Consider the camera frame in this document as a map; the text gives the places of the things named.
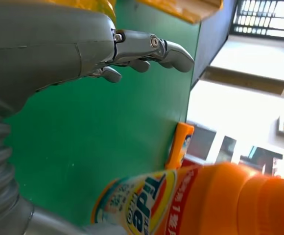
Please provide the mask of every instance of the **yellow object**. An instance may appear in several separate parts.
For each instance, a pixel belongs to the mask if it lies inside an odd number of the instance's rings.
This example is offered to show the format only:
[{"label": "yellow object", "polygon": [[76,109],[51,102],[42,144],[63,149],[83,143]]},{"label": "yellow object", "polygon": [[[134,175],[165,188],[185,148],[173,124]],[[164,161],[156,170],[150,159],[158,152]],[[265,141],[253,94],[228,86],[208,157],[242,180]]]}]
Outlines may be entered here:
[{"label": "yellow object", "polygon": [[174,142],[169,154],[165,169],[178,169],[182,165],[184,155],[190,143],[194,127],[186,123],[180,122],[176,128]]},{"label": "yellow object", "polygon": [[196,24],[223,8],[224,0],[137,0]]},{"label": "yellow object", "polygon": [[230,163],[126,177],[104,190],[91,222],[128,235],[284,235],[284,180]]},{"label": "yellow object", "polygon": [[43,0],[60,5],[78,7],[85,10],[104,13],[116,24],[116,0]]}]

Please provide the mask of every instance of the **tide detergent bottle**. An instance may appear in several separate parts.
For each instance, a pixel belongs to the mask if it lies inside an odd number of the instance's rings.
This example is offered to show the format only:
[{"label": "tide detergent bottle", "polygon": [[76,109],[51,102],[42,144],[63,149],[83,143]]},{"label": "tide detergent bottle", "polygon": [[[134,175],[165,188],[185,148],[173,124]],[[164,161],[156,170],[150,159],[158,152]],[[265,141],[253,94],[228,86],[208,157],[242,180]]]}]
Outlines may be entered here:
[{"label": "tide detergent bottle", "polygon": [[284,235],[284,180],[230,163],[190,166],[108,185],[91,223],[129,235]]}]

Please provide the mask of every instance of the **robotic hand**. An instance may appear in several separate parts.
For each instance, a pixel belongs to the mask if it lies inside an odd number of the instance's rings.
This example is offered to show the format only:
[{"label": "robotic hand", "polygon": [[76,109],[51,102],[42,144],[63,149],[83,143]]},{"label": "robotic hand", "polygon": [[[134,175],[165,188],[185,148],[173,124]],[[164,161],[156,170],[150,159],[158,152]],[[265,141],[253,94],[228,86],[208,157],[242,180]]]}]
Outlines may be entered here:
[{"label": "robotic hand", "polygon": [[88,234],[19,195],[7,163],[11,150],[3,144],[10,128],[2,119],[51,85],[86,76],[119,82],[111,65],[146,72],[155,61],[188,72],[194,61],[154,34],[116,31],[104,14],[35,2],[0,0],[0,235]]}]

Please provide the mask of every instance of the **window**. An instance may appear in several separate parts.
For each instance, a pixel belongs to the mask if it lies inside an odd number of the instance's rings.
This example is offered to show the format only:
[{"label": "window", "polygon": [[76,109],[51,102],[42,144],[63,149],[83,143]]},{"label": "window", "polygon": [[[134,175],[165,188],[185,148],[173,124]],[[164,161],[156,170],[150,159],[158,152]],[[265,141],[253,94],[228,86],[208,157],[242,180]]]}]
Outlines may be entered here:
[{"label": "window", "polygon": [[187,153],[194,157],[206,160],[213,143],[215,131],[195,124],[193,135]]},{"label": "window", "polygon": [[282,155],[264,148],[251,146],[242,153],[239,164],[248,165],[266,174],[272,174],[274,159],[282,159]]},{"label": "window", "polygon": [[284,1],[238,0],[230,32],[284,39]]},{"label": "window", "polygon": [[236,143],[236,140],[225,136],[219,150],[218,156],[217,156],[216,163],[231,162]]}]

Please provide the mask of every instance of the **green wall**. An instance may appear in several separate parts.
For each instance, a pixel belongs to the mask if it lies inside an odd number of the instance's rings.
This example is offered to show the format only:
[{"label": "green wall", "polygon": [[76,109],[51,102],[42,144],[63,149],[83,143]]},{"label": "green wall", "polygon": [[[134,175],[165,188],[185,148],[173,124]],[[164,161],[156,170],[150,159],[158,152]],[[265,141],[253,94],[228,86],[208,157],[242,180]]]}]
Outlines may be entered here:
[{"label": "green wall", "polygon": [[[116,12],[118,28],[152,32],[196,53],[199,25],[133,0],[119,0]],[[156,63],[143,74],[117,69],[123,76],[119,84],[85,78],[51,87],[8,120],[22,195],[87,225],[110,181],[162,169],[176,123],[186,119],[193,72]]]}]

